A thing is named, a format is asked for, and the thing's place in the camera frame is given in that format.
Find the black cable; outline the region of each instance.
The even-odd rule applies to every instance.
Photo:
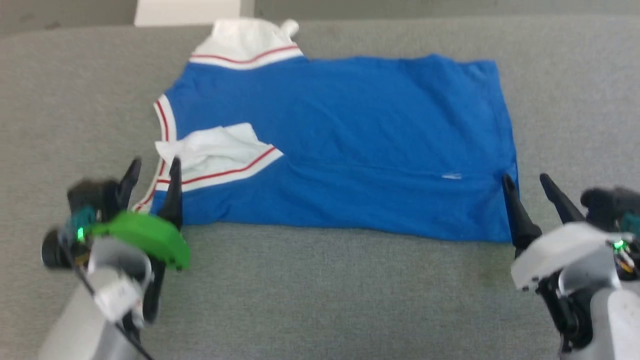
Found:
[[[78,279],[80,279],[80,281],[82,282],[82,284],[84,285],[84,287],[86,288],[86,290],[89,292],[89,295],[91,296],[92,299],[94,299],[95,296],[95,289],[93,288],[93,286],[89,283],[89,280],[86,278],[86,275],[82,272],[82,270],[80,270],[80,268],[78,267],[78,265],[76,264],[76,260],[74,259],[73,255],[71,254],[71,249],[69,248],[69,244],[67,242],[66,239],[63,239],[61,242],[61,247],[62,247],[62,251],[65,253],[65,256],[67,257],[67,259],[69,260],[69,263],[71,264],[71,268],[73,269],[75,275],[78,277]],[[149,354],[145,348],[142,347],[142,345],[136,341],[134,338],[131,337],[131,335],[124,329],[124,327],[122,327],[121,324],[119,323],[113,323],[113,325],[116,327],[116,329],[118,329],[118,331],[120,331],[120,334],[122,334],[122,336],[124,336],[124,338],[131,344],[133,345],[134,348],[136,348],[136,350],[146,359],[146,360],[155,360],[153,356],[151,356],[151,354]]]

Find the floor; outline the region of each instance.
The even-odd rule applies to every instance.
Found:
[[[136,0],[0,0],[0,36],[75,26],[132,24]],[[638,14],[638,0],[256,0],[266,19],[375,19],[469,15]]]

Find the white box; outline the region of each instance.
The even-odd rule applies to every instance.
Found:
[[[253,17],[255,0],[138,0],[135,26],[212,24],[216,19]]]

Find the folded garment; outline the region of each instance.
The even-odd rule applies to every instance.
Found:
[[[311,60],[294,22],[216,21],[155,104],[158,210],[182,160],[184,223],[365,227],[510,241],[500,177],[517,181],[495,62]]]

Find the green led light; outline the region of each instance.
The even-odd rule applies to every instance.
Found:
[[[78,241],[84,241],[84,228],[83,227],[78,229],[77,239],[78,239]]]
[[[620,250],[625,246],[627,246],[627,243],[625,243],[625,240],[620,240],[613,243],[613,248],[616,250]]]

